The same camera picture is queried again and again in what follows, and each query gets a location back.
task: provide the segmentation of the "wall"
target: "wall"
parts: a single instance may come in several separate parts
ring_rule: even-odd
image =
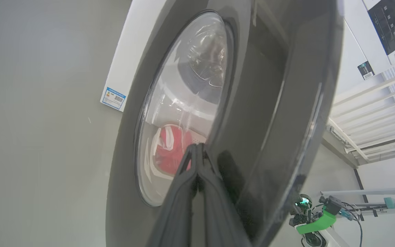
[[[364,82],[358,66],[366,61],[367,58],[359,47],[359,44],[353,36],[347,22],[344,20],[342,53],[340,58],[336,94],[344,93]]]
[[[105,245],[121,114],[98,102],[130,0],[0,0],[0,247]]]
[[[395,188],[395,158],[360,166],[359,176],[364,189]],[[368,195],[369,202],[383,202],[384,197],[395,195]],[[395,214],[364,217],[362,246],[395,246]],[[351,247],[359,246],[359,227],[355,222],[341,219],[335,224],[338,234]]]

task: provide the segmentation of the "red garment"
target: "red garment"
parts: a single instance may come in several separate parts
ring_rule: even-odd
[[[192,144],[191,133],[182,134],[182,128],[176,125],[166,125],[161,129],[156,148],[155,162],[158,167],[171,175],[175,175],[182,156],[188,145]]]

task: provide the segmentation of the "grey floor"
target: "grey floor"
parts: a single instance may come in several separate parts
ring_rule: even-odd
[[[0,0],[0,247],[105,246],[121,113],[99,98],[130,0]],[[306,183],[357,189],[322,147]],[[273,246],[298,246],[288,225]]]

